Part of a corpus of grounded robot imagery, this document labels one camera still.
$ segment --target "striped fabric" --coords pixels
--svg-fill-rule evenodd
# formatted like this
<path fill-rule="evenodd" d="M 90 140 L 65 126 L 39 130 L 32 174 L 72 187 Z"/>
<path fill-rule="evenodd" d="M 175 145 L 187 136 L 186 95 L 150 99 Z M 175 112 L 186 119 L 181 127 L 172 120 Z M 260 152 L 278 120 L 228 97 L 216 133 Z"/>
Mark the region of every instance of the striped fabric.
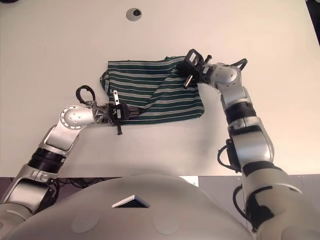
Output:
<path fill-rule="evenodd" d="M 161 124 L 199 118 L 205 109 L 198 86 L 184 89 L 185 77 L 176 65 L 184 56 L 161 61 L 109 61 L 101 76 L 101 85 L 114 104 L 112 91 L 118 91 L 120 103 L 139 107 L 143 113 L 123 125 Z"/>

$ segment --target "white stripe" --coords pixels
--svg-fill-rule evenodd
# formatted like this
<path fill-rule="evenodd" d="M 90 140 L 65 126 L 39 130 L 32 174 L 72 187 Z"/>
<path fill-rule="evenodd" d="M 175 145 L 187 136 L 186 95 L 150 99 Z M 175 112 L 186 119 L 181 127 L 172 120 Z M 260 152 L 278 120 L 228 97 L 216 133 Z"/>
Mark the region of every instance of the white stripe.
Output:
<path fill-rule="evenodd" d="M 185 95 L 195 95 L 195 93 L 193 92 L 190 92 L 190 93 L 183 93 L 183 94 L 176 94 L 176 95 L 170 95 L 170 96 L 167 96 L 167 95 L 160 95 L 160 96 L 155 96 L 155 97 L 152 97 L 150 98 L 150 100 L 154 100 L 154 99 L 157 99 L 157 98 L 161 98 L 161 97 L 164 97 L 164 98 L 167 98 L 167 97 L 177 97 L 177 96 L 185 96 Z"/>
<path fill-rule="evenodd" d="M 141 99 L 150 99 L 152 95 L 139 95 L 134 93 L 127 93 L 127 92 L 118 92 L 119 96 L 126 96 L 126 97 L 134 97 L 134 98 L 141 98 Z"/>
<path fill-rule="evenodd" d="M 162 106 L 162 107 L 153 106 L 153 107 L 150 107 L 150 109 L 170 109 L 170 108 L 190 107 L 190 106 L 195 105 L 195 104 L 201 104 L 201 102 L 194 102 L 194 103 L 191 103 L 191 104 L 179 105 L 179 106 Z"/>
<path fill-rule="evenodd" d="M 144 106 L 144 108 L 150 108 L 153 104 L 174 104 L 174 103 L 180 103 L 180 102 L 186 102 L 186 101 L 192 101 L 192 100 L 201 100 L 199 96 L 196 97 L 190 97 L 190 98 L 183 98 L 183 99 L 175 99 L 175 100 L 157 100 L 153 103 L 149 103 Z"/>
<path fill-rule="evenodd" d="M 111 83 L 113 84 L 118 84 L 121 86 L 133 86 L 133 87 L 137 87 L 137 88 L 150 88 L 150 89 L 157 89 L 159 86 L 157 85 L 147 85 L 147 84 L 134 84 L 131 82 L 120 82 L 120 81 L 115 81 L 113 79 L 110 80 Z"/>
<path fill-rule="evenodd" d="M 168 74 L 131 74 L 131 73 L 124 73 L 119 71 L 109 71 L 110 74 L 117 74 L 120 76 L 127 76 L 127 77 L 134 77 L 134 78 L 166 78 Z"/>
<path fill-rule="evenodd" d="M 153 62 L 153 61 L 117 61 L 117 62 L 112 62 L 109 61 L 108 65 L 126 65 L 126 66 L 165 66 L 165 65 L 170 65 L 179 61 L 183 61 L 185 59 L 184 56 L 178 57 L 175 59 L 172 59 L 170 61 L 162 60 L 160 62 Z"/>
<path fill-rule="evenodd" d="M 161 115 L 169 115 L 169 114 L 180 114 L 180 113 L 186 113 L 186 112 L 190 112 L 193 110 L 198 110 L 198 109 L 204 109 L 202 106 L 195 106 L 195 107 L 191 107 L 188 109 L 182 109 L 182 110 L 176 110 L 176 111 L 166 111 L 166 112 L 144 112 L 142 114 L 140 114 L 140 117 L 143 116 L 161 116 Z"/>
<path fill-rule="evenodd" d="M 124 77 L 117 77 L 117 76 L 112 76 L 111 79 L 121 79 L 121 80 L 129 80 L 129 81 L 134 81 L 134 82 L 153 82 L 153 83 L 163 83 L 163 81 L 155 81 L 155 80 L 133 80 L 129 78 L 124 78 Z"/>
<path fill-rule="evenodd" d="M 174 68 L 175 66 L 172 66 L 172 67 L 170 67 L 170 68 L 166 68 L 166 69 L 125 69 L 125 68 L 116 68 L 116 67 L 109 67 L 108 68 L 108 70 L 126 70 L 126 71 L 169 71 L 169 70 L 172 70 L 172 71 L 174 71 L 173 70 L 173 68 Z"/>
<path fill-rule="evenodd" d="M 179 117 L 189 117 L 189 116 L 193 116 L 193 115 L 201 115 L 201 113 L 193 113 L 193 114 L 188 114 L 188 115 L 183 115 L 183 116 L 178 116 Z M 126 122 L 129 123 L 129 122 L 136 122 L 136 121 L 156 121 L 156 120 L 164 120 L 164 119 L 176 119 L 177 117 L 176 116 L 170 116 L 170 117 L 163 117 L 163 118 L 157 118 L 157 119 L 139 119 L 139 120 L 134 120 L 134 119 L 130 119 L 130 120 L 127 120 Z"/>
<path fill-rule="evenodd" d="M 121 90 L 125 90 L 125 91 L 135 91 L 135 92 L 143 92 L 143 93 L 155 93 L 155 91 L 150 90 L 150 91 L 143 91 L 143 90 L 132 90 L 132 89 L 127 89 L 127 88 L 121 88 L 121 87 L 116 87 L 117 90 L 121 89 Z M 176 89 L 160 89 L 160 90 L 156 90 L 156 93 L 171 93 L 171 92 L 178 92 L 178 91 L 182 91 L 182 90 L 186 90 L 183 87 L 180 88 L 176 88 Z M 195 87 L 188 87 L 188 91 L 196 91 L 197 88 Z"/>

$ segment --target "cloth fold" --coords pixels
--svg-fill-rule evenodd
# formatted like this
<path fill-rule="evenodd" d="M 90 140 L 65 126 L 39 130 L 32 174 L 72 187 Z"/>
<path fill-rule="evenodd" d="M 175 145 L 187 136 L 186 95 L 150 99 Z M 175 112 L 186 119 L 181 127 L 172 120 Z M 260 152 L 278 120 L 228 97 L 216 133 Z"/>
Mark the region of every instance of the cloth fold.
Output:
<path fill-rule="evenodd" d="M 122 125 L 161 124 L 199 118 L 205 109 L 198 86 L 184 89 L 185 77 L 176 65 L 184 56 L 166 57 L 161 61 L 109 61 L 100 83 L 114 104 L 112 91 L 118 91 L 119 102 L 143 112 L 122 121 Z"/>

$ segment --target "black cable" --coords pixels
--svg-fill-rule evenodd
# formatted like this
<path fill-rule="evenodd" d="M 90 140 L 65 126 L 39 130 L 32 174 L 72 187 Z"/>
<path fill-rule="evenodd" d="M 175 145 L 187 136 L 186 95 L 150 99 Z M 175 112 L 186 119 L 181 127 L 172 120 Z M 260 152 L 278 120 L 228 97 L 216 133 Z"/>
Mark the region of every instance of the black cable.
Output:
<path fill-rule="evenodd" d="M 218 155 L 217 155 L 218 163 L 219 163 L 221 166 L 223 166 L 223 167 L 225 167 L 225 168 L 227 168 L 227 169 L 233 170 L 233 171 L 235 171 L 236 173 L 238 173 L 239 170 L 235 169 L 234 167 L 232 167 L 232 166 L 230 166 L 230 165 L 226 165 L 226 164 L 224 164 L 224 163 L 221 161 L 220 156 L 221 156 L 221 154 L 223 153 L 223 151 L 224 151 L 225 149 L 227 149 L 227 145 L 224 145 L 220 150 L 218 150 Z"/>
<path fill-rule="evenodd" d="M 91 93 L 92 101 L 96 100 L 96 94 L 95 94 L 94 90 L 91 87 L 89 87 L 88 85 L 82 85 L 81 87 L 78 87 L 78 89 L 75 91 L 76 99 L 78 99 L 81 104 L 87 105 L 86 101 L 84 101 L 83 98 L 81 97 L 81 90 L 82 89 L 85 89 Z"/>
<path fill-rule="evenodd" d="M 235 188 L 235 190 L 233 191 L 233 195 L 232 195 L 232 201 L 233 201 L 233 205 L 235 207 L 235 209 L 239 212 L 239 214 L 250 223 L 250 220 L 248 218 L 248 216 L 240 209 L 238 202 L 237 202 L 237 195 L 238 193 L 241 191 L 242 189 L 242 185 L 237 186 Z"/>
<path fill-rule="evenodd" d="M 59 193 L 60 193 L 60 184 L 58 182 L 58 180 L 54 181 L 52 184 L 55 188 L 55 193 L 54 196 L 52 198 L 52 204 L 55 204 L 59 198 Z"/>

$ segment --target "black arm joint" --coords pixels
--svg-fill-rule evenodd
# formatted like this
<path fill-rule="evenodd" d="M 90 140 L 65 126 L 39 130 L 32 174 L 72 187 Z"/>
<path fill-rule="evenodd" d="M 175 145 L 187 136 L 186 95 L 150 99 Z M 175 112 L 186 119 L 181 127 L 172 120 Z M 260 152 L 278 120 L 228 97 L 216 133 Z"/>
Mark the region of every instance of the black arm joint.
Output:
<path fill-rule="evenodd" d="M 230 166 L 236 169 L 237 172 L 241 173 L 241 166 L 239 163 L 234 142 L 232 141 L 232 139 L 227 139 L 225 143 L 226 143 L 226 153 L 228 154 Z"/>
<path fill-rule="evenodd" d="M 260 169 L 276 169 L 282 171 L 281 168 L 275 166 L 272 162 L 269 161 L 255 161 L 250 162 L 243 166 L 242 172 L 248 177 L 250 174 L 254 173 Z"/>
<path fill-rule="evenodd" d="M 228 124 L 238 119 L 257 116 L 252 103 L 245 101 L 233 104 L 232 106 L 227 108 L 224 113 Z"/>
<path fill-rule="evenodd" d="M 245 214 L 249 222 L 252 224 L 252 231 L 256 232 L 262 223 L 272 219 L 275 214 L 265 205 L 259 205 L 257 194 L 272 189 L 272 186 L 262 187 L 250 194 L 245 204 Z"/>

